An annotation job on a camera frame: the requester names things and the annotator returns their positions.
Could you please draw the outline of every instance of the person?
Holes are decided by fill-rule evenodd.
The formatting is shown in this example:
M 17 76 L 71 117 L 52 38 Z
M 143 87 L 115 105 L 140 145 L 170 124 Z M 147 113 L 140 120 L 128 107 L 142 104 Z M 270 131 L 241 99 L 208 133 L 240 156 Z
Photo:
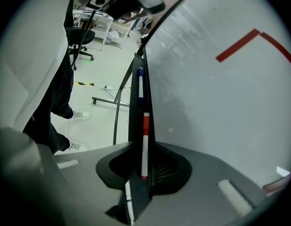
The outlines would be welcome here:
M 83 143 L 67 139 L 59 134 L 51 123 L 51 112 L 72 121 L 84 121 L 91 117 L 87 111 L 75 111 L 69 105 L 73 87 L 73 69 L 71 68 L 69 50 L 67 49 L 49 88 L 40 105 L 24 128 L 24 133 L 36 143 L 47 145 L 54 154 L 57 151 L 81 152 L 89 150 Z

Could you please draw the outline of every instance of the white desk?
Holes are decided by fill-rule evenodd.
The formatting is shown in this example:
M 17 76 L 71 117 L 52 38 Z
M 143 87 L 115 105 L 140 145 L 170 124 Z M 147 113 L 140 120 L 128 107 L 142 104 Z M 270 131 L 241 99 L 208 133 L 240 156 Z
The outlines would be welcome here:
M 90 15 L 91 15 L 91 13 L 86 13 L 83 10 L 74 9 L 73 10 L 74 25 L 77 25 L 79 27 L 80 20 L 83 17 L 87 18 Z M 105 14 L 102 12 L 98 12 L 98 13 L 96 12 L 94 14 L 93 20 L 96 20 L 97 26 L 92 28 L 92 31 L 95 32 L 96 38 L 102 39 L 102 44 L 101 44 L 101 49 L 100 49 L 100 50 L 102 50 L 102 47 L 106 42 L 108 32 L 111 28 L 111 25 L 112 25 L 114 19 L 108 14 Z
M 116 42 L 119 44 L 120 48 L 122 48 L 122 45 L 129 34 L 135 20 L 126 23 L 126 24 L 121 24 L 117 21 L 112 23 L 111 29 L 116 30 L 119 33 L 119 39 L 118 40 L 112 40 L 113 42 Z

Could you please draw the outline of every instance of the gray surface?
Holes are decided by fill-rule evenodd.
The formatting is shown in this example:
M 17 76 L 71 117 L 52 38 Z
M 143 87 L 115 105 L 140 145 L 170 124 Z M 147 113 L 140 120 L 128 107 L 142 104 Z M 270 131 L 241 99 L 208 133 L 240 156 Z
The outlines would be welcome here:
M 60 173 L 50 149 L 24 133 L 0 129 L 0 172 L 10 188 L 42 212 L 47 221 L 40 224 L 123 225 L 83 198 L 81 190 L 74 190 Z
M 185 0 L 146 44 L 156 141 L 216 156 L 260 187 L 291 171 L 291 36 L 266 0 Z
M 160 143 L 167 149 L 185 156 L 192 165 L 192 174 L 186 185 L 175 194 L 154 196 L 147 209 L 136 221 L 145 225 L 225 225 L 238 219 L 217 183 L 229 179 L 253 205 L 259 205 L 265 194 L 244 175 L 222 160 L 179 146 Z M 117 205 L 121 191 L 105 186 L 96 173 L 96 163 L 127 143 L 84 153 L 56 156 L 58 163 L 76 159 L 78 165 L 62 169 L 62 173 L 79 193 L 102 212 Z
M 69 184 L 76 189 L 82 197 L 96 205 L 102 212 L 112 206 L 118 205 L 121 191 L 107 187 L 96 172 L 97 162 L 104 156 L 128 146 L 122 143 L 102 149 L 55 156 L 57 163 L 78 160 L 79 164 L 61 169 Z
M 253 205 L 259 205 L 266 198 L 258 186 L 222 160 L 182 147 L 159 144 L 185 156 L 192 165 L 192 174 L 177 193 L 154 196 L 136 222 L 137 226 L 222 226 L 233 222 L 238 215 L 217 186 L 223 179 L 229 179 Z

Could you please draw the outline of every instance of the person's leg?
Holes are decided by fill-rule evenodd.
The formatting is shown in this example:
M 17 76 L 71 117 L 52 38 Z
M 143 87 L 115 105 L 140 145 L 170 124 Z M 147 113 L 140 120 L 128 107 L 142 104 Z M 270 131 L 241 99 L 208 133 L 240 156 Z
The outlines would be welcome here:
M 47 145 L 51 152 L 64 151 L 70 146 L 69 140 L 57 133 L 51 124 L 51 104 L 54 97 L 54 83 L 51 83 L 40 105 L 33 113 L 24 128 L 24 133 L 30 136 L 36 143 Z
M 54 76 L 54 83 L 57 88 L 55 97 L 52 102 L 51 111 L 65 119 L 73 117 L 74 113 L 69 106 L 70 96 L 73 87 L 73 70 L 71 68 L 70 55 L 67 50 L 58 71 Z

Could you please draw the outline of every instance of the white floor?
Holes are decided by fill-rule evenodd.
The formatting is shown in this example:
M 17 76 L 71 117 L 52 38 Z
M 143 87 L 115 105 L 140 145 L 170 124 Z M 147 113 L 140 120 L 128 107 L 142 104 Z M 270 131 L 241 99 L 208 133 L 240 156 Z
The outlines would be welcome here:
M 58 133 L 88 145 L 90 150 L 113 145 L 116 105 L 99 101 L 93 105 L 92 97 L 113 100 L 109 94 L 100 89 L 100 86 L 112 86 L 114 90 L 109 92 L 113 96 L 116 95 L 134 53 L 138 50 L 136 44 L 138 37 L 138 34 L 131 31 L 130 37 L 127 37 L 122 48 L 113 43 L 104 45 L 100 51 L 100 40 L 94 40 L 86 45 L 87 53 L 93 54 L 94 60 L 90 61 L 90 57 L 87 56 L 78 56 L 74 82 L 94 83 L 95 86 L 74 85 L 69 104 L 73 110 L 89 111 L 91 118 L 87 121 L 68 122 L 66 119 L 51 113 L 51 122 Z M 121 100 L 129 103 L 129 89 L 124 89 Z M 117 127 L 117 143 L 128 140 L 128 116 L 129 108 L 121 106 Z M 62 153 L 70 153 L 70 150 L 59 151 L 56 154 Z

